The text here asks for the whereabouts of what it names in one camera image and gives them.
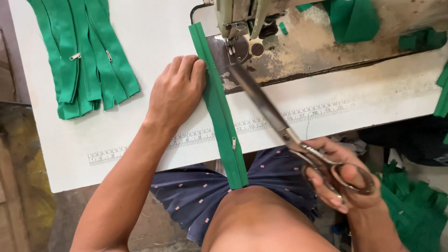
zipper slider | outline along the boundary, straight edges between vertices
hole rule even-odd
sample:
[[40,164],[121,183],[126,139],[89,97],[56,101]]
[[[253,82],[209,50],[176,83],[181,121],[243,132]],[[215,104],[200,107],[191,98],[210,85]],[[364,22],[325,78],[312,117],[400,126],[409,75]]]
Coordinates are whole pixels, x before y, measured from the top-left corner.
[[109,51],[108,51],[108,50],[106,50],[106,53],[107,53],[107,55],[108,55],[108,57],[109,57],[109,61],[111,61],[111,62],[112,62],[112,57],[111,57],[111,55],[109,54]]
[[71,57],[70,57],[70,60],[72,61],[72,60],[74,60],[74,59],[78,59],[78,58],[81,59],[81,54],[80,54],[80,53],[77,53],[77,54],[71,56]]

sewing machine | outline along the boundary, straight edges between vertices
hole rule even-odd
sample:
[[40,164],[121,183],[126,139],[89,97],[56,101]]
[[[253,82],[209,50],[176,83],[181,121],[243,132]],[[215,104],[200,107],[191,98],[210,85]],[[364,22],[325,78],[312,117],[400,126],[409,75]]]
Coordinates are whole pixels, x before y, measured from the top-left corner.
[[[372,0],[381,27],[372,41],[336,44],[329,16],[315,0],[204,0],[192,10],[201,22],[227,93],[241,91],[227,67],[240,63],[262,85],[361,67],[412,52],[400,52],[402,34],[432,26],[448,28],[448,1]],[[283,22],[288,34],[279,31]]]

hand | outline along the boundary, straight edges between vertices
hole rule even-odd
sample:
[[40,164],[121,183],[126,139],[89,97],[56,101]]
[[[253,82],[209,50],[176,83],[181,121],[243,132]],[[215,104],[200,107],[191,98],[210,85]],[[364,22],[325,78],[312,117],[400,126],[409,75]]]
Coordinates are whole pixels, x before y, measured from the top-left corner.
[[[357,165],[366,171],[369,170],[366,165],[361,162],[361,160],[359,160],[350,150],[338,145],[327,137],[307,140],[304,141],[304,143],[316,150],[324,150],[325,155],[331,161],[346,163],[346,165],[344,165],[340,170],[340,174],[346,182],[359,189],[366,186],[362,176],[358,173],[357,168],[354,165]],[[346,199],[346,203],[343,205],[342,200],[325,187],[322,177],[320,177],[312,168],[306,167],[305,173],[313,183],[316,194],[319,198],[327,205],[341,213],[348,213],[350,209],[368,209],[382,202],[380,192],[381,183],[373,174],[370,175],[375,182],[375,192],[369,196],[360,195],[350,188],[346,188],[336,181],[332,181],[333,187]]]
[[157,123],[175,134],[201,100],[205,70],[205,61],[196,55],[175,57],[154,83],[145,123]]

white table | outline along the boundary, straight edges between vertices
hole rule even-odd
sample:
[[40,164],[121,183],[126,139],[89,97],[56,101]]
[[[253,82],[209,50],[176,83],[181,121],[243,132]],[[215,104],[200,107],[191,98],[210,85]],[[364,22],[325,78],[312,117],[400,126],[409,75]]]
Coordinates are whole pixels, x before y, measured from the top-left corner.
[[[48,55],[26,0],[10,0],[27,85],[52,192],[100,183],[132,141],[146,113],[158,74],[173,57],[195,54],[188,25],[202,0],[110,0],[111,23],[142,92],[109,111],[63,121]],[[434,112],[435,85],[448,47],[354,70],[265,87],[303,139],[336,134]],[[244,153],[281,145],[244,93],[227,96]],[[168,147],[159,170],[219,158],[204,102]]]

patterned shorts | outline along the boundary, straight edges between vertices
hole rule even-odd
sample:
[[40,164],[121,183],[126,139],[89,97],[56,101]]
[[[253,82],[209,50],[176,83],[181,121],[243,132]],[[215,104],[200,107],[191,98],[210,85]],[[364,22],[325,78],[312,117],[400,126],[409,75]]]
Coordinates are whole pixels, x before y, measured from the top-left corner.
[[[265,187],[302,211],[312,222],[318,216],[316,194],[302,176],[303,160],[285,146],[259,151],[247,177],[248,186]],[[227,177],[203,164],[157,172],[151,192],[171,219],[202,245],[221,200],[231,191]]]

